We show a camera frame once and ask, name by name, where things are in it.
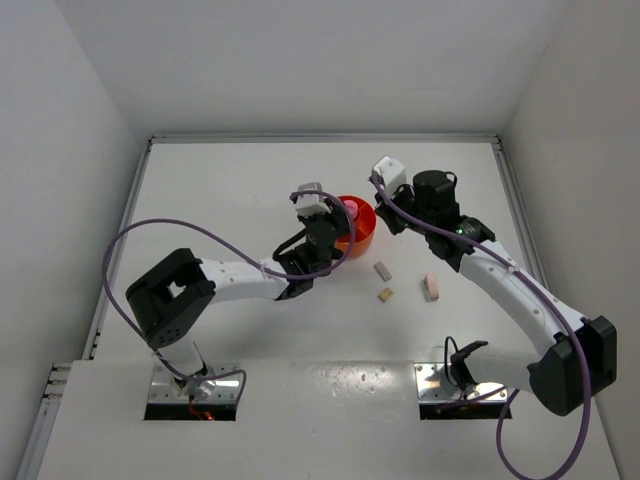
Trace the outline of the pink capped clear tube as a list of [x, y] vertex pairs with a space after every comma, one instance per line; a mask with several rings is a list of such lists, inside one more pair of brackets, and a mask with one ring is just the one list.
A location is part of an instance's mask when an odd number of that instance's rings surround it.
[[345, 208], [347, 209], [349, 215], [353, 219], [355, 219], [357, 217], [358, 211], [359, 211], [358, 204], [355, 201], [349, 200], [349, 199], [344, 200], [343, 204], [344, 204]]

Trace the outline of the pale pink eraser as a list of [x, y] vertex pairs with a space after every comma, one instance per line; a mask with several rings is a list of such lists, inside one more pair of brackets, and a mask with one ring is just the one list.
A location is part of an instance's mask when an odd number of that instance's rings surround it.
[[429, 301], [437, 301], [440, 298], [438, 280], [434, 273], [425, 276], [424, 288]]

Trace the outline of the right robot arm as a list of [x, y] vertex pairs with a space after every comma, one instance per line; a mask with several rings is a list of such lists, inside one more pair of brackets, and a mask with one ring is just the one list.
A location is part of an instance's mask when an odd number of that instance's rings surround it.
[[481, 288], [534, 346], [534, 355], [525, 355], [474, 341], [450, 357], [446, 369], [453, 385], [467, 390], [501, 383], [566, 416], [615, 382], [615, 326], [558, 300], [517, 265], [485, 224], [461, 214], [455, 174], [427, 170], [408, 184], [403, 170], [375, 167], [370, 181], [377, 191], [375, 212], [390, 232], [409, 229], [423, 236], [436, 257]]

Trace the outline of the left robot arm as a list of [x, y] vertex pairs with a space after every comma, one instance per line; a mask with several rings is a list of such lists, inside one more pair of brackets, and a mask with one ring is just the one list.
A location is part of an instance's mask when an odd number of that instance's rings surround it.
[[209, 305], [296, 298], [348, 258], [350, 252], [336, 243], [342, 237], [355, 239], [354, 210], [319, 189], [295, 192], [291, 200], [303, 228], [271, 256], [254, 260], [233, 247], [239, 261], [214, 261], [180, 248], [127, 289], [137, 332], [179, 386], [212, 373], [189, 335]]

